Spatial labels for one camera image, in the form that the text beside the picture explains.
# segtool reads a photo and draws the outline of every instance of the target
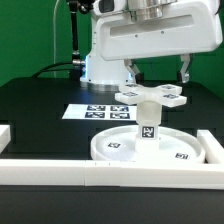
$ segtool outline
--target cable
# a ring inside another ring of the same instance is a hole
[[[57,0],[54,7],[54,16],[53,16],[53,29],[54,29],[54,63],[57,60],[57,12],[58,6],[61,0]]]
[[[41,70],[39,70],[38,72],[34,73],[31,77],[33,79],[36,79],[42,72],[45,72],[45,71],[49,70],[50,68],[58,67],[61,65],[72,65],[72,62],[65,61],[65,62],[58,62],[58,63],[52,64],[52,65],[48,65],[48,66],[42,68]]]

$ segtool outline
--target printed marker sheet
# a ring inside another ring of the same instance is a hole
[[[136,106],[69,104],[62,119],[136,120]]]

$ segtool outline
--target black cable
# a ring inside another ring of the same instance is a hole
[[[42,68],[41,70],[39,70],[38,72],[34,73],[31,77],[33,79],[36,79],[42,72],[45,72],[46,70],[49,70],[50,68],[58,67],[61,65],[72,65],[72,62],[65,61],[65,62],[58,62],[58,63],[52,64],[52,65],[48,65],[48,66]]]
[[[45,72],[63,72],[63,71],[70,71],[70,70],[73,70],[73,69],[74,68],[49,69],[49,70],[43,71],[43,73],[45,73]]]

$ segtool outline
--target white circular plate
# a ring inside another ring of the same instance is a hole
[[[113,161],[176,161],[203,163],[205,152],[198,140],[184,132],[159,127],[159,149],[147,153],[135,151],[137,125],[111,128],[100,132],[91,141],[93,160]]]

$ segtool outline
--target white plastic part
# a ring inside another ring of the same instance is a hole
[[[0,160],[1,185],[84,185],[85,161]]]
[[[80,78],[83,84],[115,85],[132,82],[123,60],[105,61],[100,53],[97,43],[96,20],[92,13],[92,49],[86,57],[85,75]]]
[[[5,149],[11,140],[10,126],[0,125],[0,153]]]
[[[101,56],[121,60],[213,51],[223,39],[217,7],[214,0],[178,0],[163,6],[163,17],[156,20],[134,23],[130,12],[102,17],[96,27]]]
[[[97,0],[93,4],[94,13],[97,16],[105,16],[105,15],[118,13],[127,8],[127,0],[114,0],[114,10],[112,12],[108,12],[108,13],[101,13],[100,9],[99,9],[99,2],[100,2],[100,0]]]
[[[137,133],[137,125],[100,132],[91,141],[92,159],[160,164],[203,163],[205,160],[205,152],[197,139],[184,132],[159,127],[159,148],[152,148],[151,145],[147,147],[150,141],[142,140],[138,142],[140,150],[136,150],[135,147]]]
[[[128,105],[151,101],[168,107],[176,107],[187,102],[186,97],[179,95],[182,88],[170,84],[155,88],[127,84],[120,85],[119,91],[121,93],[116,93],[115,99]]]
[[[179,95],[182,88],[169,84],[155,88],[126,84],[120,85],[119,90],[121,93],[115,94],[117,101],[137,104],[139,131],[135,137],[135,150],[144,154],[149,148],[159,150],[158,126],[161,123],[162,105],[175,107],[185,104],[187,98]]]
[[[206,152],[208,163],[224,164],[224,149],[208,130],[198,130],[198,141]]]

